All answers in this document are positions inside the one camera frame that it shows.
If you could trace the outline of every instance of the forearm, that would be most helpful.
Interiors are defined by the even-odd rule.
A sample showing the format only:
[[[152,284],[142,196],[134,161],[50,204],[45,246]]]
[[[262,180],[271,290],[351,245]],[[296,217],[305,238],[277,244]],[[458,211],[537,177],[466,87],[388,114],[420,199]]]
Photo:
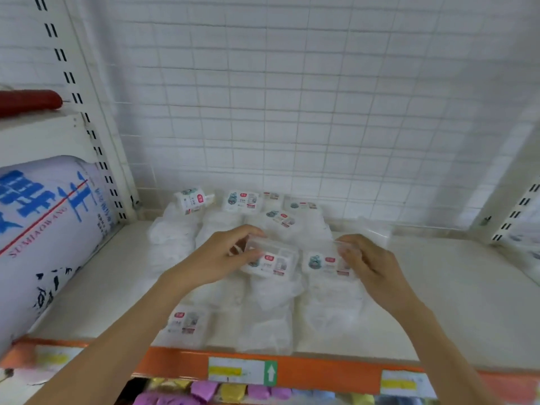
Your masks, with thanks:
[[[435,315],[420,301],[396,317],[443,405],[500,405],[480,376],[449,340]]]
[[[84,349],[27,405],[113,404],[181,298],[193,286],[183,285],[170,273],[158,282],[122,317]]]

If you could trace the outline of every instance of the hand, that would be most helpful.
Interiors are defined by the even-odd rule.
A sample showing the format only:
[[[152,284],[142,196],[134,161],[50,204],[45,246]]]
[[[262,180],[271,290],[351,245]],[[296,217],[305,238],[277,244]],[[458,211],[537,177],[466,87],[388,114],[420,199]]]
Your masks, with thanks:
[[[361,250],[360,253],[344,247],[340,255],[361,279],[375,302],[396,320],[421,304],[394,253],[375,245],[361,234],[347,234],[338,241],[353,244]]]
[[[181,273],[184,280],[185,276],[188,276],[195,287],[218,281],[264,254],[263,251],[254,249],[238,255],[230,255],[230,252],[238,253],[235,245],[242,250],[245,248],[249,234],[266,237],[264,231],[249,224],[229,231],[216,231],[205,244],[169,271]]]

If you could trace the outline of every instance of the orange shelf edge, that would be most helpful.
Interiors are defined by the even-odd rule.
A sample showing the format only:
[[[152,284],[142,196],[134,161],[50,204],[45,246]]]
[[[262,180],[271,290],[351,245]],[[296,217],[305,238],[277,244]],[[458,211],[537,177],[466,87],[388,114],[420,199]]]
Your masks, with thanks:
[[[2,359],[0,367],[32,367],[35,364],[34,347],[36,345],[84,348],[89,343],[23,337]],[[421,367],[408,364],[150,347],[134,374],[205,380],[208,378],[208,358],[211,356],[245,360],[274,360],[278,362],[278,386],[297,389],[320,389],[342,393],[379,394],[383,370],[423,372]],[[540,372],[505,373],[485,370],[479,370],[478,372],[486,384],[504,401],[532,403],[536,399]]]

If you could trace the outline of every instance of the left hand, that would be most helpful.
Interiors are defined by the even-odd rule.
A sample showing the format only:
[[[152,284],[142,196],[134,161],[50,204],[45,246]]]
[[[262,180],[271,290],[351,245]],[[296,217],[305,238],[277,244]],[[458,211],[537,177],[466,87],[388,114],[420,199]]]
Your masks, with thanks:
[[[168,271],[181,273],[183,280],[187,275],[195,287],[218,281],[264,254],[263,251],[257,249],[233,256],[229,254],[229,251],[235,252],[234,246],[237,244],[244,249],[246,237],[249,234],[266,237],[264,231],[249,224],[229,231],[216,231],[205,244]]]

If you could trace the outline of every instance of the store shelf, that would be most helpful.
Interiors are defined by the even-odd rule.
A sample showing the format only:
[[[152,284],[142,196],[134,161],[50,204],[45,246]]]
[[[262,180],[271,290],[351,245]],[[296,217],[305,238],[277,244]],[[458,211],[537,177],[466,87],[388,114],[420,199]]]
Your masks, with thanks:
[[[61,155],[98,162],[80,113],[47,111],[0,119],[0,167]]]
[[[91,259],[17,344],[11,364],[31,363],[35,345],[86,346],[138,300],[138,281],[147,275],[149,225],[123,228]],[[420,298],[490,385],[500,395],[509,386],[515,390],[512,384],[534,394],[540,380],[540,323],[531,320],[540,307],[536,284],[472,241],[395,237],[390,248]],[[217,318],[207,351],[151,347],[136,372],[205,379],[209,356],[273,359],[280,386],[378,393],[383,369],[421,371],[406,334],[374,303],[354,332],[333,340],[318,339],[298,320],[290,357],[233,353],[240,315]]]

